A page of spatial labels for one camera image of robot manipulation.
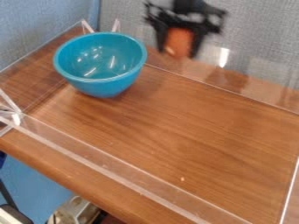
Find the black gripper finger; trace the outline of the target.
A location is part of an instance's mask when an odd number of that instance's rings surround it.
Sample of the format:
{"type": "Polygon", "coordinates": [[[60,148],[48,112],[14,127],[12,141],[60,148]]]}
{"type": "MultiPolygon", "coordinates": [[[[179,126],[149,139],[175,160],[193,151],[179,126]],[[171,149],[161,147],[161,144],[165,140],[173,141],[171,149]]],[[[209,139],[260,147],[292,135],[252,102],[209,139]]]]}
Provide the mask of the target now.
{"type": "Polygon", "coordinates": [[[164,43],[167,40],[167,33],[168,33],[168,25],[157,20],[155,22],[155,35],[156,35],[156,44],[157,44],[157,50],[161,52],[164,50],[164,43]]]}
{"type": "Polygon", "coordinates": [[[189,57],[193,58],[197,54],[197,51],[201,47],[201,42],[204,40],[205,35],[208,34],[208,28],[204,25],[192,29],[192,42],[191,42],[191,54],[189,57]]]}

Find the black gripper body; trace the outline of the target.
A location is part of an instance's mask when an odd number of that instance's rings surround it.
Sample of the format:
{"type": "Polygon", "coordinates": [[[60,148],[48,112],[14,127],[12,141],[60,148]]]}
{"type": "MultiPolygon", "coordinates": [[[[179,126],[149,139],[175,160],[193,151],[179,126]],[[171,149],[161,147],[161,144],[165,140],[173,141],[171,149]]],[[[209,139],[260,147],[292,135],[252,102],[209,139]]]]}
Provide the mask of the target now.
{"type": "Polygon", "coordinates": [[[204,0],[171,0],[168,5],[145,0],[144,8],[144,21],[159,32],[169,28],[221,32],[227,11],[204,0]]]}

